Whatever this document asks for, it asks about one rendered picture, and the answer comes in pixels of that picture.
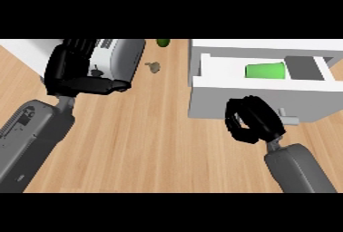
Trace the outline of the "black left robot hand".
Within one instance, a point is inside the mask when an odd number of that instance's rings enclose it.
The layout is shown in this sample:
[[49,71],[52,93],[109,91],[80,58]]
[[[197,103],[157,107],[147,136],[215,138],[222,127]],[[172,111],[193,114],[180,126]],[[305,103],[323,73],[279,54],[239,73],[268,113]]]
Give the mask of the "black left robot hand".
[[123,80],[89,76],[95,39],[64,39],[51,54],[45,71],[48,95],[76,97],[82,92],[110,95],[132,88]]

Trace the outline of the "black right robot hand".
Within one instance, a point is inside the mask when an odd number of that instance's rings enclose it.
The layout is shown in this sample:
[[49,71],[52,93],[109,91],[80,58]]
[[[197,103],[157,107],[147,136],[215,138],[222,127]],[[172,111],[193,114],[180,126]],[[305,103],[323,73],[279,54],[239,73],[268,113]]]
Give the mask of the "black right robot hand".
[[255,144],[271,142],[284,133],[284,126],[276,111],[258,96],[231,99],[227,102],[225,125],[236,140]]

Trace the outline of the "white open drawer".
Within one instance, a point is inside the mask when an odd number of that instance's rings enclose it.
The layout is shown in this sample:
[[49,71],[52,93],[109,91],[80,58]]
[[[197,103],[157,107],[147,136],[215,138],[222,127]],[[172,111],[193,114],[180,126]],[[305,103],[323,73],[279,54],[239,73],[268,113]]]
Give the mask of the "white open drawer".
[[284,110],[287,117],[314,122],[343,110],[343,81],[338,81],[321,57],[314,58],[323,76],[321,81],[286,79],[250,79],[246,66],[255,63],[282,63],[282,59],[212,57],[202,54],[200,75],[193,78],[188,116],[222,119],[231,98],[259,96],[274,111]]

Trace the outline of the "green cup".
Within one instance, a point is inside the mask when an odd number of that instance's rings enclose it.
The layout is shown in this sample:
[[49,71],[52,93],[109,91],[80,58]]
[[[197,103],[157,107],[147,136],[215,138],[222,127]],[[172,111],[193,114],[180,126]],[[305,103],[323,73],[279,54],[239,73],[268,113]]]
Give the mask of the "green cup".
[[255,79],[284,79],[284,63],[256,63],[246,66],[246,77]]

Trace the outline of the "white and grey toaster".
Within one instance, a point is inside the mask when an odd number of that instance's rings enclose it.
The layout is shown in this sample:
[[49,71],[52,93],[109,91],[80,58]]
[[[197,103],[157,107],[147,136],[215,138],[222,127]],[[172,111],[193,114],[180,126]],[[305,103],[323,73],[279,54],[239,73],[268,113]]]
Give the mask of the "white and grey toaster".
[[111,81],[132,82],[145,44],[144,39],[98,39],[89,75]]

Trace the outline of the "white block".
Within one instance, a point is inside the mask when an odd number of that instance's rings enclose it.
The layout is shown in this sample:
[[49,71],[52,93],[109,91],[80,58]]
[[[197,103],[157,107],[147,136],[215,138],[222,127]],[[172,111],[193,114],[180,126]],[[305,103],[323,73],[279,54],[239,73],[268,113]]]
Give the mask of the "white block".
[[45,76],[52,51],[63,42],[63,39],[0,39],[0,45],[41,77]]

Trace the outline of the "small grey-brown object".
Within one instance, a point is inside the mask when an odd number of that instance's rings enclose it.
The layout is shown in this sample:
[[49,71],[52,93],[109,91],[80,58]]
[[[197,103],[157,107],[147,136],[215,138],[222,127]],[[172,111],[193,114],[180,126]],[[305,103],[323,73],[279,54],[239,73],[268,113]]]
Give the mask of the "small grey-brown object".
[[147,65],[150,66],[150,71],[153,73],[157,73],[162,70],[162,65],[159,62],[147,63]]

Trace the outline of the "white cabinet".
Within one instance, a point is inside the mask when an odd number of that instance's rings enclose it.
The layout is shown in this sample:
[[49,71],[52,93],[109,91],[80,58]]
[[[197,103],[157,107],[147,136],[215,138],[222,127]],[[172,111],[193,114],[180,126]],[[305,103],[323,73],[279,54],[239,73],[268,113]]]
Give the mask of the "white cabinet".
[[343,59],[343,39],[193,39],[193,50],[219,56],[283,58],[289,55]]

